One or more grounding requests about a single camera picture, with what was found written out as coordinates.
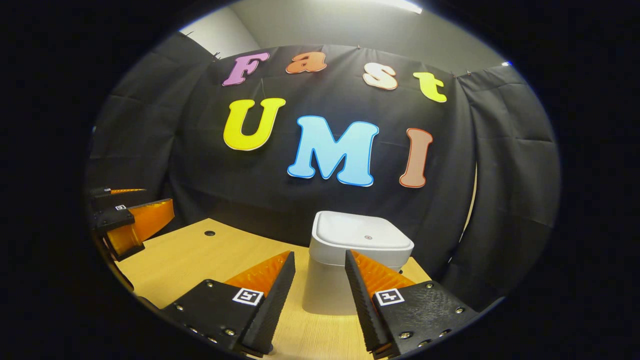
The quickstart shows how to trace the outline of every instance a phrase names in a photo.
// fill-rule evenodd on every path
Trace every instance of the orange letter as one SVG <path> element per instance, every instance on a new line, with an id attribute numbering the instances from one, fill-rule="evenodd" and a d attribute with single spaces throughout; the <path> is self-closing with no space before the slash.
<path id="1" fill-rule="evenodd" d="M 297 74 L 303 71 L 316 72 L 326 67 L 324 53 L 319 51 L 296 55 L 291 61 L 293 62 L 285 70 L 290 74 Z"/>
<path id="2" fill-rule="evenodd" d="M 362 74 L 365 83 L 387 90 L 398 87 L 397 80 L 393 78 L 396 72 L 391 67 L 379 63 L 368 63 L 364 65 L 364 70 L 367 72 Z"/>
<path id="3" fill-rule="evenodd" d="M 424 177 L 424 165 L 427 162 L 427 150 L 433 142 L 433 136 L 425 130 L 410 128 L 406 135 L 411 139 L 409 160 L 406 162 L 406 170 L 400 177 L 400 185 L 407 188 L 422 188 L 427 183 Z"/>

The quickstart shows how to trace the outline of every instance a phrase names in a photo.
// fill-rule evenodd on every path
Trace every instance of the white plastic container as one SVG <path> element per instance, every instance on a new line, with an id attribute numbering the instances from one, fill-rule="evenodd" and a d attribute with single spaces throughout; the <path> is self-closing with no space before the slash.
<path id="1" fill-rule="evenodd" d="M 311 235 L 302 308 L 314 314 L 356 314 L 344 271 L 346 250 L 356 250 L 395 271 L 400 271 L 413 250 L 409 238 L 378 217 L 320 211 Z"/>

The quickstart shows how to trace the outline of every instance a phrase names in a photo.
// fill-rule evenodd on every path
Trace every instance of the light blue letter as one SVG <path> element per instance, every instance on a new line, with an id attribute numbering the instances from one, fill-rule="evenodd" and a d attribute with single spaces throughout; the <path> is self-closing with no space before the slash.
<path id="1" fill-rule="evenodd" d="M 323 179 L 328 179 L 342 158 L 346 158 L 344 168 L 338 173 L 338 181 L 356 186 L 373 184 L 369 163 L 373 138 L 380 131 L 377 126 L 356 121 L 336 142 L 323 117 L 303 116 L 298 119 L 298 125 L 302 134 L 296 162 L 287 169 L 289 175 L 305 179 L 313 177 L 316 170 L 311 167 L 311 156 L 315 153 Z"/>

